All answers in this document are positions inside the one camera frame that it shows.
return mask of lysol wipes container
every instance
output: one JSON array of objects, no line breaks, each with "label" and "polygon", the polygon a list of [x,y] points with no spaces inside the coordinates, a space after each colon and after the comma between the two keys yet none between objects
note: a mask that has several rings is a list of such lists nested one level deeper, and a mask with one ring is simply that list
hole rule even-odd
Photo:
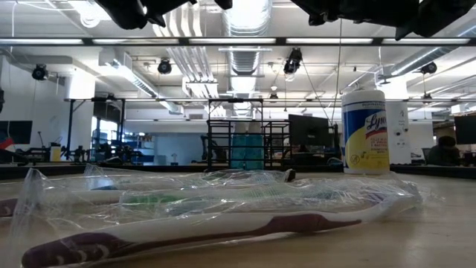
[{"label": "lysol wipes container", "polygon": [[342,126],[345,173],[390,171],[384,92],[361,90],[342,96]]}]

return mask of security camera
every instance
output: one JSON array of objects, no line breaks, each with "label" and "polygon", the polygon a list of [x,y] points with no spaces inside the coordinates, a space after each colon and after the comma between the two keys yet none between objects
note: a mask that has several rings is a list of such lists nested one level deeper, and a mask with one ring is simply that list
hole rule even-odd
[{"label": "security camera", "polygon": [[169,74],[172,71],[172,66],[170,65],[170,59],[163,58],[158,64],[157,71],[159,74]]},{"label": "security camera", "polygon": [[36,64],[36,68],[31,73],[31,77],[34,80],[44,81],[48,79],[48,70],[46,70],[46,64]]}]

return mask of black shelving rack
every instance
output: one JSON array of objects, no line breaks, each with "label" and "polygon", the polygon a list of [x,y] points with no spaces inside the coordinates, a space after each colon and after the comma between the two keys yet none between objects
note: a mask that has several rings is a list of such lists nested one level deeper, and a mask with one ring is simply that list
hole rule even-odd
[{"label": "black shelving rack", "polygon": [[[221,105],[223,102],[228,103],[251,103],[251,107],[257,109],[261,114],[260,119],[211,119],[210,114],[213,111],[212,103],[219,102]],[[218,164],[221,164],[218,168],[223,169],[223,164],[226,164],[228,168],[231,168],[232,161],[259,161],[263,162],[264,168],[273,168],[273,164],[281,162],[281,159],[273,159],[274,152],[282,151],[283,153],[289,150],[292,154],[291,146],[284,146],[284,140],[289,138],[289,122],[284,120],[271,120],[264,119],[263,117],[263,99],[210,99],[209,116],[207,120],[208,124],[208,156],[207,164],[208,170],[214,170]],[[234,125],[237,122],[257,122],[260,123],[261,133],[237,133],[234,131]],[[232,139],[234,135],[261,135],[263,137],[263,145],[233,145]],[[227,144],[219,145],[219,142],[215,144],[214,141],[220,139],[227,140]],[[273,144],[273,140],[280,140],[280,146]],[[260,159],[232,159],[232,150],[234,148],[263,148],[263,157]],[[213,160],[214,149],[227,150],[226,159],[220,159],[221,161]]]}]

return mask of white lid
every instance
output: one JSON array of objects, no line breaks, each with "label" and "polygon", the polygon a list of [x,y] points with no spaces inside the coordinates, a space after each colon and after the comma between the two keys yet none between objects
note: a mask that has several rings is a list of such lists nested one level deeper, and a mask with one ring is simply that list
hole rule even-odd
[{"label": "white lid", "polygon": [[355,90],[342,96],[342,104],[360,101],[385,101],[385,93],[380,90]]}]

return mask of white column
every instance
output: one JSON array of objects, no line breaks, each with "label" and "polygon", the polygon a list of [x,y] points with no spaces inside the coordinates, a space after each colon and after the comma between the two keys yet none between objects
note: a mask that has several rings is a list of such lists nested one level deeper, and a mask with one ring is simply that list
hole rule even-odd
[{"label": "white column", "polygon": [[[388,84],[379,84],[377,89],[385,93],[386,99],[408,98],[407,84],[401,77],[389,80]],[[388,152],[391,164],[410,164],[411,145],[408,135],[407,103],[387,102]]]},{"label": "white column", "polygon": [[[67,89],[68,98],[81,99],[81,98],[93,98],[95,90],[96,80],[95,78],[85,73],[84,71],[76,71],[73,76],[67,77],[65,80],[65,86]],[[74,106],[81,104],[78,100],[74,103]],[[93,116],[94,104],[92,102],[85,102],[74,112],[73,124],[71,128],[71,146],[70,150],[77,149],[78,146],[83,146],[84,149],[89,149],[91,146],[91,121]],[[66,137],[68,136],[68,121],[63,124],[64,127],[64,139],[62,144],[66,143]]]}]

